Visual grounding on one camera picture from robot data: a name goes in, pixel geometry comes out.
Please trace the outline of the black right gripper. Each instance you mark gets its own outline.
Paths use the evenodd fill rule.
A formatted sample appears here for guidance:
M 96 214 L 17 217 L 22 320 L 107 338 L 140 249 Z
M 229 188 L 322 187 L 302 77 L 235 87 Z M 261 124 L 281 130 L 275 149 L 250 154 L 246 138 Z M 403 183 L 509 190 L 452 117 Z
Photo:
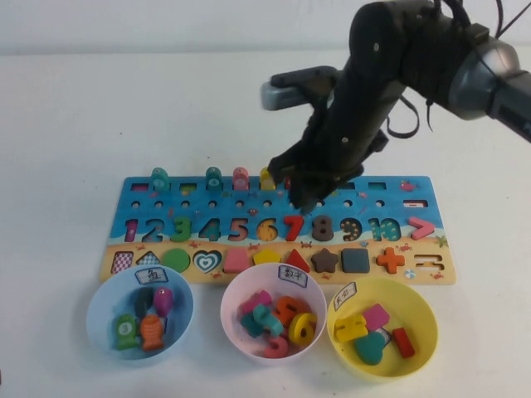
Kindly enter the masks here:
M 316 76 L 291 86 L 314 112 L 302 138 L 271 159 L 268 171 L 276 182 L 290 179 L 290 202 L 306 215 L 359 173 L 405 86 L 397 80 L 365 79 L 357 74 L 343 74 L 337 80 Z

